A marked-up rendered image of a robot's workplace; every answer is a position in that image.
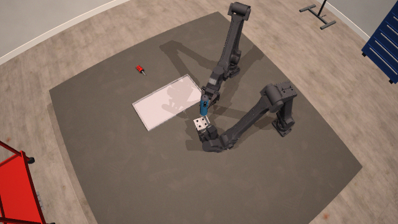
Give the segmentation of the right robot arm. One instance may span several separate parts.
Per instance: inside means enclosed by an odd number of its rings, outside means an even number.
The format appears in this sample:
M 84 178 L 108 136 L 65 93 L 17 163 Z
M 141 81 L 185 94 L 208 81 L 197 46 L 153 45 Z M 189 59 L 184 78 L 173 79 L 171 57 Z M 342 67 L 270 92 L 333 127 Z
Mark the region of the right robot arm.
M 217 67 L 213 69 L 213 72 L 210 75 L 210 80 L 208 81 L 206 87 L 219 91 L 222 82 L 229 78 L 228 75 L 233 75 L 240 71 L 240 68 L 237 66 L 239 62 L 238 59 L 241 57 L 238 41 L 240 40 L 244 21 L 248 21 L 250 12 L 251 7 L 248 5 L 241 4 L 239 2 L 230 4 L 228 15 L 231 16 L 231 25 L 229 27 L 223 53 L 217 64 Z

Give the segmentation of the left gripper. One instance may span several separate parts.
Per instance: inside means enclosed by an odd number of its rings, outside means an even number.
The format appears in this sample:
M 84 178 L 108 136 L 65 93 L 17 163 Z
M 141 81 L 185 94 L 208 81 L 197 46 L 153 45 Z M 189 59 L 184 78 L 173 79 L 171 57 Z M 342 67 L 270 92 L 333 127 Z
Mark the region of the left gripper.
M 196 130 L 197 130 L 197 128 L 196 128 Z M 200 138 L 200 141 L 202 142 L 205 142 L 206 140 L 205 140 L 205 135 L 207 135 L 208 133 L 207 133 L 207 131 L 205 131 L 204 133 L 202 133 L 201 131 L 198 131 L 197 130 L 197 132 L 198 132 L 198 135 L 199 135 L 199 138 Z M 202 143 L 203 143 L 202 142 Z

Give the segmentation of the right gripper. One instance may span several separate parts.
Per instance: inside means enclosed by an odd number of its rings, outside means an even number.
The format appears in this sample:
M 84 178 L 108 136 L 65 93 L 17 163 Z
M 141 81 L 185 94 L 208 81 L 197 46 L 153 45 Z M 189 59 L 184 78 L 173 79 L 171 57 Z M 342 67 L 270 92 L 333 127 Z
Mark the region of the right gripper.
M 220 92 L 218 92 L 216 90 L 212 90 L 211 88 L 208 88 L 208 87 L 205 87 L 205 86 L 202 86 L 201 89 L 202 89 L 201 95 L 206 94 L 209 97 L 210 102 L 209 102 L 209 105 L 207 107 L 207 109 L 208 109 L 210 106 L 212 106 L 213 104 L 216 103 L 216 100 L 219 100 Z

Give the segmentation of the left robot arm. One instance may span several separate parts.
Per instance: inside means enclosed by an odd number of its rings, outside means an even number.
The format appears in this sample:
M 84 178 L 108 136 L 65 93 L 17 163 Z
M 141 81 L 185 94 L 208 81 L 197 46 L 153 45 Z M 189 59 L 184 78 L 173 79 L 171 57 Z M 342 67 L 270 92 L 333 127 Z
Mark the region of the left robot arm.
M 234 147 L 234 144 L 241 135 L 250 128 L 266 112 L 276 113 L 277 119 L 273 120 L 272 125 L 279 134 L 284 137 L 290 133 L 295 121 L 292 118 L 293 98 L 297 93 L 292 88 L 289 81 L 278 84 L 268 84 L 261 91 L 261 99 L 258 103 L 232 128 L 225 131 L 220 136 L 214 125 L 206 126 L 207 135 L 202 149 L 205 152 L 221 152 Z M 279 113 L 281 109 L 281 112 Z M 219 151 L 217 151 L 219 150 Z

